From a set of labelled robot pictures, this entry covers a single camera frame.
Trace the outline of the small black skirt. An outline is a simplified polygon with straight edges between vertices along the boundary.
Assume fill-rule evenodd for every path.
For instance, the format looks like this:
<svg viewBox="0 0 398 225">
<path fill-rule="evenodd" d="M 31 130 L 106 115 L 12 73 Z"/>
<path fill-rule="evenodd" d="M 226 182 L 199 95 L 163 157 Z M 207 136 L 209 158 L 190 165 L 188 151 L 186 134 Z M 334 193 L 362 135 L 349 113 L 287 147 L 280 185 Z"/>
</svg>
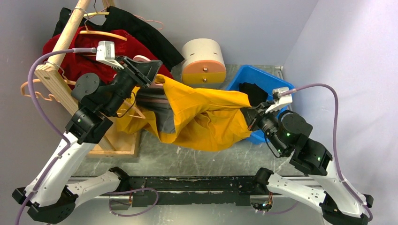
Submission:
<svg viewBox="0 0 398 225">
<path fill-rule="evenodd" d="M 268 93 L 256 84 L 247 82 L 240 83 L 239 91 L 248 96 L 249 103 L 252 107 L 258 106 L 260 103 L 266 102 L 268 99 Z"/>
</svg>

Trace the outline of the yellow skirt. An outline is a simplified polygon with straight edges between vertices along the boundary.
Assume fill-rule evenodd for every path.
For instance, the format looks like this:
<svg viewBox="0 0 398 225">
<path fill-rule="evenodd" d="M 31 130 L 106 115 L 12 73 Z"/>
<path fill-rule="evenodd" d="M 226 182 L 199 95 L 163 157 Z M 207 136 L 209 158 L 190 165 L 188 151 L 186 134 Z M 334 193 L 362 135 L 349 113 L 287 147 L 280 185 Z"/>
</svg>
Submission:
<svg viewBox="0 0 398 225">
<path fill-rule="evenodd" d="M 221 151 L 250 136 L 242 113 L 249 108 L 248 96 L 239 91 L 192 88 L 158 74 L 167 104 L 135 104 L 144 118 L 125 115 L 116 119 L 119 132 L 133 134 L 145 129 L 160 142 L 204 151 Z"/>
</svg>

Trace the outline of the pink plastic hanger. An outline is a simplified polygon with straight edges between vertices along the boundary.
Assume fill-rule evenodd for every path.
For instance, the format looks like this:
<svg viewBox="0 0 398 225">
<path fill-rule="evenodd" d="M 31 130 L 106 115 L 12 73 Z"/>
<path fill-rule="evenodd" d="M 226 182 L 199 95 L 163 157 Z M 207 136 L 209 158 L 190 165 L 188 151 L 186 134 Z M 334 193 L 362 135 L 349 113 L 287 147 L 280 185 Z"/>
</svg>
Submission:
<svg viewBox="0 0 398 225">
<path fill-rule="evenodd" d="M 138 90 L 135 101 L 135 103 L 125 101 L 117 115 L 119 117 L 127 115 L 138 119 L 145 119 L 145 115 L 136 106 L 140 105 L 153 110 L 153 113 L 163 120 L 170 120 L 173 117 L 173 112 L 162 83 L 153 82 L 149 88 Z"/>
</svg>

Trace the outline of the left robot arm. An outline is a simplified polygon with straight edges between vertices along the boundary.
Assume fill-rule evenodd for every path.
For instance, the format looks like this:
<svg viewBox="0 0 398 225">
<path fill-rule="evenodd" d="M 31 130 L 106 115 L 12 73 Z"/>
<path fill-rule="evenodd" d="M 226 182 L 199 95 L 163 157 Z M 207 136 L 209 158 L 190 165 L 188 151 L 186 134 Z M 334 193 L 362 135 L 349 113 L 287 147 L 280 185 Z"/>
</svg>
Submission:
<svg viewBox="0 0 398 225">
<path fill-rule="evenodd" d="M 112 117 L 131 97 L 135 87 L 149 87 L 162 66 L 160 60 L 147 62 L 117 57 L 113 80 L 105 84 L 94 73 L 78 78 L 72 96 L 78 110 L 61 133 L 61 141 L 39 175 L 26 187 L 13 191 L 12 197 L 37 222 L 57 224 L 81 204 L 103 194 L 127 193 L 130 177 L 119 167 L 83 182 L 68 181 L 85 156 L 112 126 Z"/>
</svg>

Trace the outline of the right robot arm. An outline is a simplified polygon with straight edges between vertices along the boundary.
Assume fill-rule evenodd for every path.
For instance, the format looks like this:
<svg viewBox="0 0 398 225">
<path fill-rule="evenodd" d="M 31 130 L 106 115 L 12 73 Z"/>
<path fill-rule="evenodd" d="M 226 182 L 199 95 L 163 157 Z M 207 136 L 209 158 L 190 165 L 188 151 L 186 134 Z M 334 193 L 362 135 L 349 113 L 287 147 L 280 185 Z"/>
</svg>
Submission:
<svg viewBox="0 0 398 225">
<path fill-rule="evenodd" d="M 337 161 L 321 143 L 309 136 L 312 125 L 299 114 L 286 110 L 277 117 L 270 102 L 254 108 L 256 115 L 249 129 L 258 127 L 275 147 L 279 157 L 290 157 L 294 168 L 314 179 L 322 189 L 298 184 L 270 169 L 260 168 L 253 181 L 258 194 L 277 193 L 290 197 L 321 213 L 332 225 L 366 225 L 371 195 L 349 190 L 350 185 L 338 174 Z"/>
</svg>

